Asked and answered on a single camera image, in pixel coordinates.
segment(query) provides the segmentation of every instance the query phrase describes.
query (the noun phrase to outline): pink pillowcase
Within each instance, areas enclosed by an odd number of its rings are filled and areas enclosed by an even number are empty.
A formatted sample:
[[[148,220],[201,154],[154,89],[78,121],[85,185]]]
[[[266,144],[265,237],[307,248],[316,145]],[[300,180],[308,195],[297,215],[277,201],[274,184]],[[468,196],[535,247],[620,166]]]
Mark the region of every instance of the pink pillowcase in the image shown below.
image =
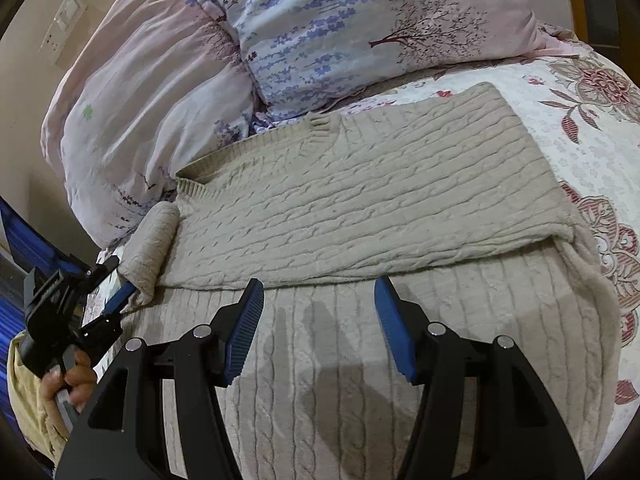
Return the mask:
[[[102,248],[191,161],[248,135],[253,85],[196,0],[117,0],[56,91],[42,151]]]

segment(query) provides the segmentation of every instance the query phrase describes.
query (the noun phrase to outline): hand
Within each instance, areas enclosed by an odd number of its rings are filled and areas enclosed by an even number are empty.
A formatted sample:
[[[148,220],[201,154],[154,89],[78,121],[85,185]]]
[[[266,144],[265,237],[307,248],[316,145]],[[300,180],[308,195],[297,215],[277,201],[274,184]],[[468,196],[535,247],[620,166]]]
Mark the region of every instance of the hand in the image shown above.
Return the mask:
[[[78,412],[82,412],[98,383],[98,377],[91,368],[89,356],[83,351],[77,350],[75,358],[76,366],[68,370],[64,378],[60,371],[50,372],[44,375],[40,383],[40,397],[44,401],[47,416],[58,433],[65,438],[68,438],[69,434],[56,405],[56,393],[65,384],[71,386],[73,390],[69,393],[69,402],[76,407]]]

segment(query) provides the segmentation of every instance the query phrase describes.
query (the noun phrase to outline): electrical outlet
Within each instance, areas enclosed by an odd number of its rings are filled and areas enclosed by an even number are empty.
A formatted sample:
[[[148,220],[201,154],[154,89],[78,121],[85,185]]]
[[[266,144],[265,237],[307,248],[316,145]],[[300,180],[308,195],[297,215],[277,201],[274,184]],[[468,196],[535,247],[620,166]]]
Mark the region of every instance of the electrical outlet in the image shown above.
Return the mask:
[[[55,64],[58,61],[66,40],[85,10],[86,4],[83,0],[62,1],[40,45],[40,52],[50,63]]]
[[[40,52],[49,60],[50,63],[55,64],[60,57],[60,52],[65,46],[66,37],[57,23],[53,22],[49,26],[47,35],[42,41],[40,46]]]

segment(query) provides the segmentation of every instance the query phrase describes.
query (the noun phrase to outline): pillow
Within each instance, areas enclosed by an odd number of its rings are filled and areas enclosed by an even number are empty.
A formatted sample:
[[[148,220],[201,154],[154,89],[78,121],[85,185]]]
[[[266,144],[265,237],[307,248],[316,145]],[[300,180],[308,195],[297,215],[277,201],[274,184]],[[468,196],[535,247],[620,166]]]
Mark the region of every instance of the pillow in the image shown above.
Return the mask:
[[[430,66],[568,51],[530,0],[216,0],[274,119]]]
[[[180,168],[248,135],[252,92],[195,0],[117,0],[60,83],[42,150],[105,248],[172,197]]]

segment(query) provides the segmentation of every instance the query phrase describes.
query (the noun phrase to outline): screw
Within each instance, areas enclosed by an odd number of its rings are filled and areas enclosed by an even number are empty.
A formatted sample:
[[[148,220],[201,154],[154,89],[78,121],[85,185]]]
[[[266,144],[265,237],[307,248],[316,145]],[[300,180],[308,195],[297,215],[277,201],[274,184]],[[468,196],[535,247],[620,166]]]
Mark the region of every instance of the screw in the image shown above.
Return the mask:
[[[124,345],[124,348],[129,350],[129,352],[135,352],[138,348],[142,346],[142,339],[138,337],[134,337],[127,341],[127,344]]]
[[[442,323],[429,323],[427,330],[431,335],[443,335],[447,328]]]
[[[498,342],[498,345],[504,349],[513,348],[513,346],[515,345],[515,343],[513,342],[513,339],[511,339],[508,335],[498,336],[497,342]]]
[[[211,334],[211,327],[209,325],[198,325],[193,329],[193,335],[199,339]]]

